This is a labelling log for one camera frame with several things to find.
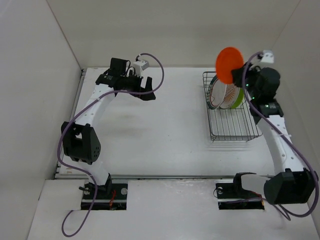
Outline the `lime green plate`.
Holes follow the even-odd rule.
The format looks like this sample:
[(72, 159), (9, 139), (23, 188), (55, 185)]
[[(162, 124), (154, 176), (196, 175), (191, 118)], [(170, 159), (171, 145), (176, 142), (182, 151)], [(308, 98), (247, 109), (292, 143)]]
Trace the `lime green plate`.
[(236, 108), (238, 108), (238, 107), (241, 105), (243, 99), (244, 99), (244, 91), (243, 91), (243, 89), (240, 87), (240, 88), (239, 88), (238, 96), (237, 96), (235, 102), (233, 103), (233, 105), (232, 105), (230, 108), (231, 108), (231, 109), (236, 109)]

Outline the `orange sunburst patterned plate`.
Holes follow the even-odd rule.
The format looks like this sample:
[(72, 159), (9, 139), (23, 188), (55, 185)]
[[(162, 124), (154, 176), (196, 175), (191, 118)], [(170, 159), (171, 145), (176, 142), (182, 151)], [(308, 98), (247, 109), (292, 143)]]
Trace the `orange sunburst patterned plate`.
[(220, 109), (229, 109), (232, 107), (232, 105), (237, 100), (237, 97), (239, 95), (239, 88), (236, 87), (233, 84), (228, 84), (226, 86), (226, 92), (223, 99), (222, 104), (220, 105)]

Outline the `green rimmed white plate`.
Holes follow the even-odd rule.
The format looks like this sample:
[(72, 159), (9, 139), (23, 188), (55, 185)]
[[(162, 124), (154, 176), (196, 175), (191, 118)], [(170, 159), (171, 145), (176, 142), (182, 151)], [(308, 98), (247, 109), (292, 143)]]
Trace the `green rimmed white plate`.
[(215, 110), (224, 102), (227, 85), (215, 75), (207, 88), (206, 103), (209, 109)]

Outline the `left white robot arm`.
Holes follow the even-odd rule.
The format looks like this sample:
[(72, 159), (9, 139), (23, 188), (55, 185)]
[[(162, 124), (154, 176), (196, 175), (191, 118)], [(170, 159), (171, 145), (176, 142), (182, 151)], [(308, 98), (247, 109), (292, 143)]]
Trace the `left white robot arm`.
[(112, 58), (109, 69), (95, 81), (93, 92), (85, 104), (87, 110), (72, 123), (64, 122), (61, 126), (65, 134), (62, 140), (64, 155), (70, 157), (77, 168), (91, 175), (84, 190), (102, 199), (111, 195), (112, 178), (99, 160), (102, 146), (95, 127), (118, 91), (130, 92), (133, 97), (143, 101), (155, 100), (152, 78), (147, 77), (145, 86), (141, 86), (143, 71), (149, 66), (144, 59), (137, 58), (131, 66), (127, 66), (126, 60)]

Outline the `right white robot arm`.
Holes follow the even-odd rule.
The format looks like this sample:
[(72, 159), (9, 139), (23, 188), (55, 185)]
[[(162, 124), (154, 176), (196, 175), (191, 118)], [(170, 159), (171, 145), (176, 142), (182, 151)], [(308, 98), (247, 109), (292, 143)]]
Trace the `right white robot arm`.
[(232, 81), (241, 87), (249, 99), (249, 110), (261, 130), (274, 166), (274, 176), (255, 173), (238, 173), (231, 191), (243, 197), (249, 191), (262, 195), (272, 205), (304, 204), (312, 194), (314, 203), (319, 200), (318, 176), (298, 155), (285, 126), (282, 108), (275, 98), (280, 85), (280, 74), (270, 67), (244, 67), (231, 72)]

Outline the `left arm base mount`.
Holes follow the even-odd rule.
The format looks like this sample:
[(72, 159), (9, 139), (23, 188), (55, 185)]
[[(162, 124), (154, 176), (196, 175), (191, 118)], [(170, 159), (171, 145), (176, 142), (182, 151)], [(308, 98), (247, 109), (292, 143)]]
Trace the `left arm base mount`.
[[(86, 183), (85, 188), (79, 187), (83, 191), (80, 203), (81, 210), (89, 210), (93, 201), (95, 187), (91, 183)], [(99, 190), (94, 201), (93, 211), (122, 211), (127, 209), (128, 184), (112, 183), (110, 193)]]

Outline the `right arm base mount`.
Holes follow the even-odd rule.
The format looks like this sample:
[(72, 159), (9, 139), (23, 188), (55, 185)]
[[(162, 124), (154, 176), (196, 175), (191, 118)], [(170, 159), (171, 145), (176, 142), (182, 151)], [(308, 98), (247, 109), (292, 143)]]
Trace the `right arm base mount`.
[(219, 210), (265, 209), (261, 195), (248, 190), (236, 190), (232, 182), (216, 182), (213, 195), (218, 200)]

